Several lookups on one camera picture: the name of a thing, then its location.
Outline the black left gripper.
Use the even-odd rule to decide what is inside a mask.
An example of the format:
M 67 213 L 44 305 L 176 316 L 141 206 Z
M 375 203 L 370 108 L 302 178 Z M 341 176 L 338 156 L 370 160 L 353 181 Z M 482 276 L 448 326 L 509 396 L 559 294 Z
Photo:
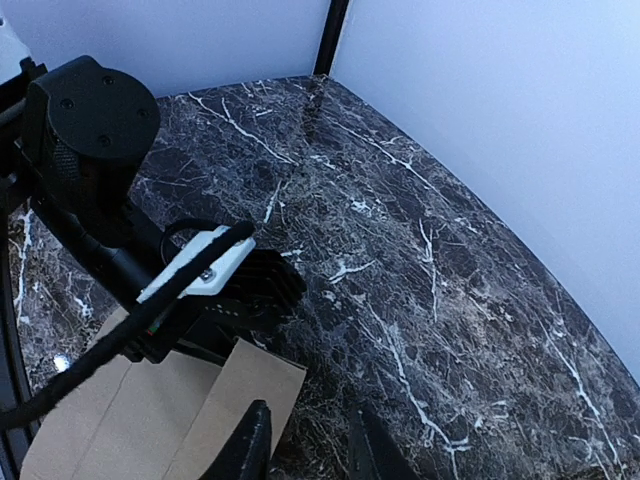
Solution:
M 128 360 L 159 364 L 177 352 L 224 365 L 225 328 L 194 309 L 174 309 L 153 327 L 127 343 L 124 356 Z M 264 400 L 254 400 L 202 480 L 267 479 L 271 441 L 271 411 Z

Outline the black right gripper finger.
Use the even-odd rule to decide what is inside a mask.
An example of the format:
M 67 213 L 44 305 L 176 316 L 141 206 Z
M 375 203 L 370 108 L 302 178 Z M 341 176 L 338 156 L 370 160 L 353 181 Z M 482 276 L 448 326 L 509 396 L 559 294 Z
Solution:
M 350 479 L 418 479 L 380 419 L 366 407 L 356 407 L 350 416 L 348 463 Z

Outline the brown cardboard box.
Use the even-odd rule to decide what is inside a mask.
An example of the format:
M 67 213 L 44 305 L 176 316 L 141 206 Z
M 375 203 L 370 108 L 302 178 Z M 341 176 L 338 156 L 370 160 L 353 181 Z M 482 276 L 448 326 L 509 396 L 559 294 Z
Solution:
M 197 479 L 254 400 L 278 444 L 304 367 L 240 340 L 222 367 L 172 352 L 163 362 L 116 357 L 49 413 L 23 479 Z

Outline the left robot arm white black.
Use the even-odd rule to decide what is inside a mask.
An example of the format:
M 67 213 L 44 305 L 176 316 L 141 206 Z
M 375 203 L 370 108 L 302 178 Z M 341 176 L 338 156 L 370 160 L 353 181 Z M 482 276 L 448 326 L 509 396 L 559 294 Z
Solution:
M 30 201 L 76 261 L 124 308 L 173 246 L 130 198 L 160 127 L 158 104 L 131 75 L 83 55 L 48 70 L 1 25 L 1 194 Z

